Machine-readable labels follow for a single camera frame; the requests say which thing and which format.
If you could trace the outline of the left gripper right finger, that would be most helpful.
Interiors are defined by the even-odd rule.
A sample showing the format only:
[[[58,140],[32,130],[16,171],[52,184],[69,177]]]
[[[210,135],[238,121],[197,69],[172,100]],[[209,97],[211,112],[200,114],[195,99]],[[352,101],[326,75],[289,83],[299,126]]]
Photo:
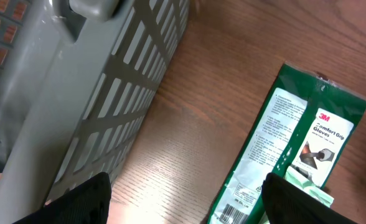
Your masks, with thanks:
[[[266,176],[261,197],[271,224],[355,224],[275,173]]]

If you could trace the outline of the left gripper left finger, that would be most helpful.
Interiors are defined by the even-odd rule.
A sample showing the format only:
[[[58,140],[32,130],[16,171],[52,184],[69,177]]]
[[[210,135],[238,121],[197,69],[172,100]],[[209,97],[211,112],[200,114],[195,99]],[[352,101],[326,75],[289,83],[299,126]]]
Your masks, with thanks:
[[[15,224],[106,224],[110,200],[109,175],[100,172]]]

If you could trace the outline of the mint green wipes pack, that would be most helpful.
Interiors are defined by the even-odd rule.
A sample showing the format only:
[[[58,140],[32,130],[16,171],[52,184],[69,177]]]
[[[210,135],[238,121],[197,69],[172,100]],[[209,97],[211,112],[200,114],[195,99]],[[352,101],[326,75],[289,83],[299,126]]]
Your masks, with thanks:
[[[311,197],[315,198],[317,201],[321,202],[323,205],[331,208],[331,205],[334,201],[334,198],[325,193],[319,187],[314,185],[310,180],[305,178],[302,174],[298,171],[289,167],[282,177],[284,180],[287,180],[290,184],[293,184],[295,187],[301,189],[303,192],[307,193]],[[260,220],[260,223],[270,223],[266,216],[266,213]]]

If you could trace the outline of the green 3M gloves package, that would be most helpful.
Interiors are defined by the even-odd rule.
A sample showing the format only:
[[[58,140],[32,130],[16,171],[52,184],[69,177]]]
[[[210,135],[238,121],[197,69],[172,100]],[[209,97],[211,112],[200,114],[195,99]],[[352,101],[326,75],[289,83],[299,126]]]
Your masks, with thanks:
[[[365,111],[365,96],[320,74],[283,64],[210,208],[208,222],[260,223],[266,176],[283,177],[289,167],[324,191]]]

